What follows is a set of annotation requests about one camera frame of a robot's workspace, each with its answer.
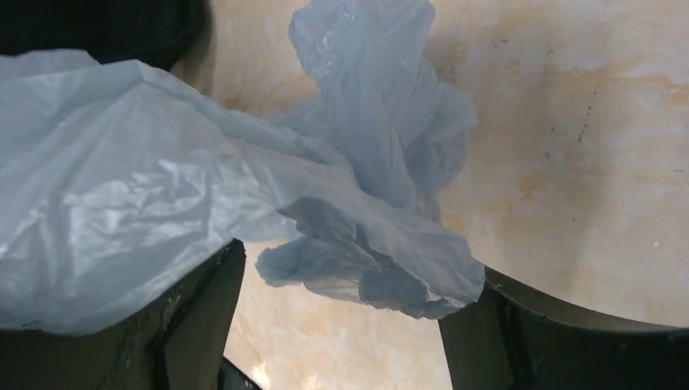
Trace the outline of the light blue plastic trash bag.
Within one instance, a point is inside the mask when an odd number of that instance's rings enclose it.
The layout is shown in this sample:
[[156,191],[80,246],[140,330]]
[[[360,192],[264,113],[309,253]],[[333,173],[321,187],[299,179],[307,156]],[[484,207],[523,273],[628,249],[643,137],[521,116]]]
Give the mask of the light blue plastic trash bag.
[[313,1],[288,34],[315,94],[263,119],[136,60],[1,59],[1,326],[101,331],[231,239],[270,285],[440,319],[485,271],[439,191],[477,118],[423,48],[427,1]]

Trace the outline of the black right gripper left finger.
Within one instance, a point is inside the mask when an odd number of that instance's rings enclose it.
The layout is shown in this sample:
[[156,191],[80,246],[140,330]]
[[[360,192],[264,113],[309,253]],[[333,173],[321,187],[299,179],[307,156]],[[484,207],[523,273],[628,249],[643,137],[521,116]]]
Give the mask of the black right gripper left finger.
[[162,296],[87,336],[2,331],[3,389],[244,389],[223,355],[245,272],[233,240]]

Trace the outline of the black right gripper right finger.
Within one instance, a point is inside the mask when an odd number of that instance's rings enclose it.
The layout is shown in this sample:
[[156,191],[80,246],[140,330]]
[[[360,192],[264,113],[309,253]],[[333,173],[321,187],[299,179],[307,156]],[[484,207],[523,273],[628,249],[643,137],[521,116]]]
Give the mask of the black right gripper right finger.
[[439,322],[456,389],[685,389],[688,331],[589,310],[494,270]]

